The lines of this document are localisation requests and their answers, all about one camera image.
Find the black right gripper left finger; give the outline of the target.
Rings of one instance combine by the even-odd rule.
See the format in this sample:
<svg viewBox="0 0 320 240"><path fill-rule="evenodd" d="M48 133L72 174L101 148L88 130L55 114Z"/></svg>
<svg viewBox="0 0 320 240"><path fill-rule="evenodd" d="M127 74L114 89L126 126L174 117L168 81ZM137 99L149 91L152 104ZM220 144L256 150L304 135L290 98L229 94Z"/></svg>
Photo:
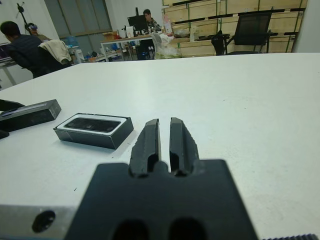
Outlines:
<svg viewBox="0 0 320 240"><path fill-rule="evenodd" d="M153 172L156 163L161 160L161 141L159 119L148 121L132 147L129 161L129 173L143 178Z"/></svg>

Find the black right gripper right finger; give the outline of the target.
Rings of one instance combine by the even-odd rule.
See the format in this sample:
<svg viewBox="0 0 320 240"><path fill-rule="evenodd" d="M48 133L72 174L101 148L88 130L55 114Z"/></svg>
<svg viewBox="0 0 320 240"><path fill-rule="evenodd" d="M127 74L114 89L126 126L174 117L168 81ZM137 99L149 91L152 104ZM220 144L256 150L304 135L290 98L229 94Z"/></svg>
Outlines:
<svg viewBox="0 0 320 240"><path fill-rule="evenodd" d="M176 177L192 174L200 161L195 140L185 123L177 117L170 120L169 160L171 173Z"/></svg>

